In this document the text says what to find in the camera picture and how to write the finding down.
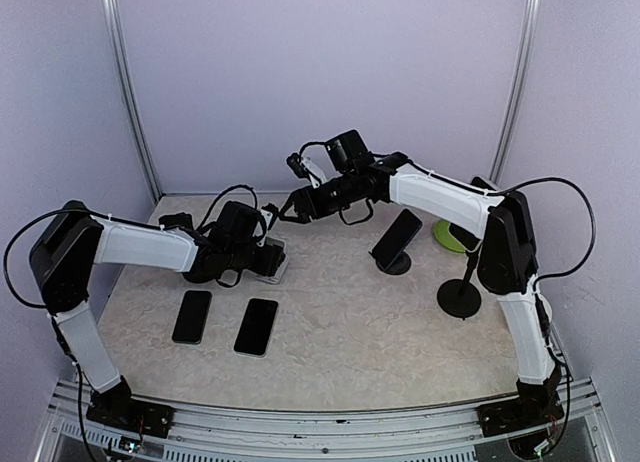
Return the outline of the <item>black gooseneck phone stand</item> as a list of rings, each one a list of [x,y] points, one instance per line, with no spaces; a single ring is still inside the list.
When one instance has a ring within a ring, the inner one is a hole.
[[[165,230],[186,229],[187,231],[192,231],[193,218],[191,214],[186,212],[165,214],[159,217],[158,225]]]

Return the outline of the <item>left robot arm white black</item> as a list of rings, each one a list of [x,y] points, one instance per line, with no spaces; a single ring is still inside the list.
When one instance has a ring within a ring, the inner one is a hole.
[[[218,218],[201,227],[187,213],[161,218],[159,225],[118,219],[72,200],[60,209],[29,253],[29,264],[45,309],[63,345],[91,388],[103,394],[102,412],[121,427],[140,416],[137,400],[99,335],[89,307],[94,266],[133,265],[183,274],[194,284],[220,283],[225,272],[251,272],[278,282],[288,263],[285,242],[270,237],[276,217],[268,205],[226,203]]]

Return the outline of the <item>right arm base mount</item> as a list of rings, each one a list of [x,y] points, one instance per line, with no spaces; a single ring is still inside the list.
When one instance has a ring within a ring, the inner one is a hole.
[[[516,383],[517,396],[486,403],[477,409],[484,437],[492,437],[536,427],[564,417],[557,387],[559,380],[549,378],[541,385]]]

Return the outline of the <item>blue-edged black smartphone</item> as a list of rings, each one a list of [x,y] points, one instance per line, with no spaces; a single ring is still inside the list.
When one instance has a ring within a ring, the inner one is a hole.
[[[174,343],[189,345],[201,343],[211,300],[210,291],[185,292],[171,336]]]

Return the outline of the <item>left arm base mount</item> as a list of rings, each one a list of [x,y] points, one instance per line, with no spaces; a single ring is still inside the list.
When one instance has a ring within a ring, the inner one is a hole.
[[[171,406],[135,398],[123,376],[104,392],[93,389],[87,410],[92,422],[161,439],[168,438],[173,416]]]

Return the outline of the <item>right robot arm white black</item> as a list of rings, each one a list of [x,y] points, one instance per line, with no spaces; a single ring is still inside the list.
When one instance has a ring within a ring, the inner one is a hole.
[[[511,408],[523,426],[551,406],[561,369],[550,354],[551,307],[537,287],[536,242],[526,197],[516,189],[481,188],[424,169],[402,152],[372,153],[357,130],[323,143],[337,176],[329,179],[302,150],[287,165],[308,185],[293,191],[279,215],[307,224],[362,201],[418,209],[450,222],[463,234],[469,270],[498,298],[516,349],[517,390]]]

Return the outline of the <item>tall black phone stand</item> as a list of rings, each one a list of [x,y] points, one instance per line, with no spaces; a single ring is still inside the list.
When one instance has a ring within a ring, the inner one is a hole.
[[[467,265],[462,279],[450,279],[444,282],[437,292],[439,307],[448,315],[466,320],[477,314],[481,307],[481,295],[471,282],[477,267],[479,252],[467,252]]]

